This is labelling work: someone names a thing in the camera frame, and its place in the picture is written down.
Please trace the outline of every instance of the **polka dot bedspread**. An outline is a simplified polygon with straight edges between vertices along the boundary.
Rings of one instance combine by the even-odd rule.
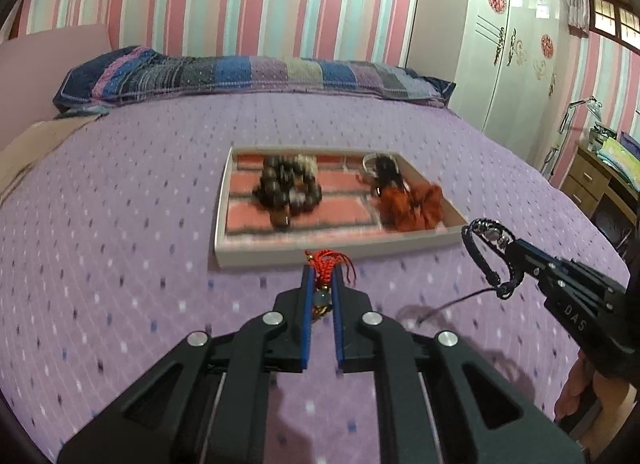
[[[114,109],[45,158],[0,208],[0,387],[54,460],[61,446],[190,331],[237,330],[301,269],[207,269],[231,144],[402,153],[469,218],[501,220],[555,256],[626,284],[622,260],[540,175],[446,109],[321,94],[225,94]],[[357,288],[417,332],[465,336],[552,415],[577,346],[527,278],[508,301],[462,244],[356,263]],[[336,369],[330,317],[305,374],[271,382],[265,462],[380,461],[373,378]]]

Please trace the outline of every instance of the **red string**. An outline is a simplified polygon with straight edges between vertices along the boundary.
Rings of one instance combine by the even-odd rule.
[[[309,266],[316,272],[316,285],[318,287],[320,285],[330,285],[331,274],[337,264],[347,266],[347,282],[349,283],[351,283],[351,271],[353,271],[353,283],[355,284],[356,269],[346,254],[331,249],[316,251],[314,254],[311,251],[305,251],[305,254],[309,259]]]

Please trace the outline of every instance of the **drawer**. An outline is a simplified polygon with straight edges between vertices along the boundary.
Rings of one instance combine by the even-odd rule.
[[[584,189],[577,180],[573,177],[567,176],[560,191],[574,201],[574,204],[578,206],[580,211],[587,215],[588,218],[591,218],[591,215],[593,215],[593,212],[598,205],[598,200]]]
[[[596,200],[604,195],[604,190],[609,185],[609,177],[580,155],[574,157],[569,176],[573,177]]]

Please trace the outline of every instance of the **desk lamp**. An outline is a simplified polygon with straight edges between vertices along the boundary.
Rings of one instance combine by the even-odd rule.
[[[566,112],[564,114],[564,118],[562,118],[562,122],[560,123],[560,127],[558,128],[558,132],[556,134],[556,142],[554,143],[551,150],[549,150],[549,153],[546,154],[545,162],[542,165],[541,173],[547,180],[551,179],[551,176],[554,174],[556,163],[558,162],[558,158],[559,158],[559,152],[564,147],[564,141],[566,140],[566,131],[571,127],[571,123],[574,120],[575,111],[572,113],[572,109],[580,105],[586,105],[589,113],[595,117],[596,123],[594,125],[594,128],[597,127],[599,133],[602,132],[601,128],[608,130],[608,128],[606,128],[601,124],[602,123],[602,119],[601,119],[602,103],[599,102],[595,97],[591,96],[589,98],[586,98],[580,101],[574,101],[573,103],[569,103],[569,106],[567,107]],[[549,173],[544,175],[545,169],[549,167],[550,167]]]

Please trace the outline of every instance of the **tray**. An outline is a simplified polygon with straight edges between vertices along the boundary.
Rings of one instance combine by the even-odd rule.
[[[214,256],[221,269],[303,265],[305,250],[330,248],[352,260],[431,249],[460,241],[465,218],[446,199],[444,220],[435,230],[399,233],[383,224],[377,199],[360,179],[362,158],[373,152],[352,149],[275,146],[232,146],[222,177]],[[409,186],[425,178],[401,155],[379,152],[396,159]],[[277,232],[267,211],[252,199],[266,155],[313,155],[318,162],[322,201],[310,214],[292,220],[286,232]]]

